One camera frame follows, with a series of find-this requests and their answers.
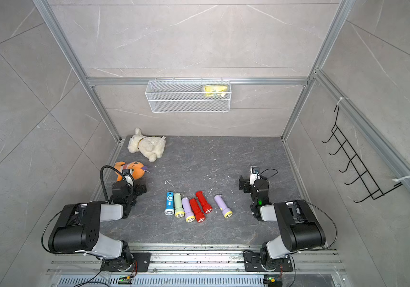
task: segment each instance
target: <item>black wire rack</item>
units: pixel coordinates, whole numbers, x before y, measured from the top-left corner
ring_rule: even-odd
[[[332,156],[334,156],[334,155],[337,154],[340,150],[343,150],[343,151],[345,152],[347,158],[349,159],[346,169],[345,169],[345,170],[339,170],[339,171],[340,171],[341,173],[345,173],[345,172],[347,171],[347,169],[349,168],[350,164],[351,164],[351,165],[353,166],[353,168],[357,171],[357,174],[358,174],[358,177],[357,177],[354,181],[352,181],[352,182],[350,182],[350,183],[344,182],[344,184],[346,184],[346,185],[349,186],[349,185],[353,184],[355,181],[361,180],[361,182],[363,182],[364,187],[365,187],[366,190],[368,191],[369,195],[368,195],[367,197],[363,198],[363,199],[360,200],[360,201],[354,200],[354,202],[360,203],[360,202],[365,201],[365,200],[368,199],[368,198],[377,199],[377,198],[380,198],[380,197],[386,195],[387,193],[391,192],[392,190],[395,190],[395,189],[397,189],[398,187],[402,186],[403,184],[402,184],[401,182],[398,182],[397,184],[395,184],[395,185],[393,186],[393,188],[392,188],[391,190],[389,190],[389,191],[387,191],[387,192],[383,192],[383,191],[380,189],[379,185],[378,185],[377,182],[374,180],[373,175],[369,172],[368,168],[366,167],[366,165],[364,164],[364,162],[362,161],[362,159],[358,156],[358,154],[357,154],[357,152],[355,151],[355,149],[353,148],[353,146],[352,146],[352,145],[350,144],[350,142],[347,140],[347,138],[346,138],[346,136],[344,135],[344,133],[342,133],[342,131],[340,130],[340,128],[337,126],[337,116],[339,115],[339,106],[336,106],[336,108],[334,109],[334,111],[336,112],[336,120],[335,120],[335,122],[334,122],[333,128],[331,129],[332,135],[329,137],[329,139],[328,139],[327,141],[322,141],[322,143],[328,143],[333,137],[337,140],[337,142],[340,144],[339,149],[338,149],[335,153],[329,153],[329,154],[332,155]],[[344,139],[345,139],[344,142],[340,143],[339,139],[338,139],[337,136],[336,136],[336,133],[337,133],[337,132],[339,132],[339,133],[342,135],[342,137],[344,137]],[[348,144],[348,146],[350,146],[351,150],[353,151],[353,152],[351,153],[351,155],[350,155],[350,154],[346,151],[346,149],[344,148],[344,145],[345,145],[345,144]],[[355,164],[354,164],[353,161],[352,161],[354,158],[358,158],[359,162],[363,165],[363,168],[365,169],[364,172],[360,173],[360,172],[358,171],[357,167],[355,166]],[[369,190],[368,185],[367,185],[366,182],[363,180],[363,176],[366,175],[366,174],[368,174],[368,175],[371,177],[371,179],[374,181],[374,184],[375,184],[376,187],[377,187],[377,190],[376,190],[376,191],[371,192],[371,191]]]

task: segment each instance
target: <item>red flashlight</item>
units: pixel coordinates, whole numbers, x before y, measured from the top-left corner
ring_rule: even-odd
[[[191,204],[192,211],[195,214],[195,219],[197,222],[202,222],[205,220],[205,215],[203,214],[202,210],[200,210],[200,207],[198,207],[197,200],[195,198],[192,198],[189,200],[189,203]]]
[[[208,203],[208,201],[206,201],[206,198],[203,196],[203,191],[196,192],[195,195],[197,196],[198,201],[200,202],[200,205],[202,206],[203,212],[205,212],[205,214],[210,213],[213,210],[213,208]]]

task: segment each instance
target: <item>white plush dog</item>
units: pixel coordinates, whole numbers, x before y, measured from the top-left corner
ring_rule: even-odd
[[[143,156],[149,159],[150,162],[154,162],[156,159],[161,158],[164,149],[164,136],[144,136],[141,134],[141,130],[139,128],[135,129],[135,134],[128,142],[129,152],[141,152]]]

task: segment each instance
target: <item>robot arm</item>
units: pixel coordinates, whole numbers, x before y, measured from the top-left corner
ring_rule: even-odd
[[[323,228],[303,200],[262,206],[260,215],[263,221],[277,221],[280,230],[280,235],[260,250],[261,262],[267,269],[277,267],[288,254],[326,243]]]
[[[120,175],[125,180],[112,185],[109,201],[65,205],[49,237],[49,252],[97,256],[103,260],[101,271],[126,271],[133,266],[135,259],[128,244],[100,233],[100,222],[127,218],[132,206],[136,204],[136,198],[146,192],[146,186],[134,182],[129,173],[130,170],[122,170]]]
[[[289,254],[320,247],[326,243],[323,228],[309,203],[304,200],[270,203],[269,182],[266,177],[260,175],[259,167],[251,166],[249,180],[240,176],[239,189],[251,194],[250,209],[257,220],[278,223],[280,235],[264,243],[259,252],[260,264],[266,270],[279,268]]]

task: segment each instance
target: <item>gray marble wall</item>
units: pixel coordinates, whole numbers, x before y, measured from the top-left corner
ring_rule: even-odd
[[[280,136],[301,85],[236,85],[225,113],[153,113],[145,86],[96,90],[121,135],[140,127],[146,135]]]
[[[357,0],[324,71],[349,97],[345,100],[351,100],[410,164],[410,1]],[[333,214],[337,207],[325,198],[336,198],[346,207],[340,216],[350,217],[358,234],[342,231],[337,248],[352,283],[410,286],[410,193],[399,187],[376,200],[353,202],[368,194],[359,181],[344,184],[355,179],[357,171],[349,167],[340,173],[347,164],[345,153],[330,156],[339,144],[321,142],[331,135],[335,105],[323,87],[313,88],[288,139],[297,169],[313,202]],[[390,190],[395,175],[341,112],[338,125],[378,185]],[[369,178],[365,181],[375,187]],[[344,228],[352,228],[350,222]],[[361,244],[344,248],[351,239],[365,249]],[[357,254],[373,263],[355,266],[357,261],[348,259]],[[376,267],[378,274],[364,266]]]
[[[346,169],[345,153],[329,153],[336,152],[340,144],[334,138],[322,143],[331,135],[335,105],[322,86],[312,89],[288,138],[296,168],[312,202],[325,208],[338,224],[336,248],[354,286],[410,286],[410,193],[398,187],[376,200],[353,202],[368,196],[359,180],[345,184],[357,177],[357,171],[350,166],[345,173],[339,172]],[[379,187],[384,192],[390,190],[395,175],[379,155],[342,112],[337,124]],[[339,140],[342,143],[344,139],[339,136]],[[353,163],[360,173],[364,171],[357,159]],[[370,177],[364,181],[376,189]]]
[[[324,71],[410,164],[410,0],[358,0]]]
[[[90,77],[305,77],[338,0],[49,0]],[[234,86],[228,113],[152,113],[97,87],[121,135],[279,136],[301,86]]]
[[[36,286],[44,224],[91,196],[114,145],[33,2],[0,0],[0,284]]]

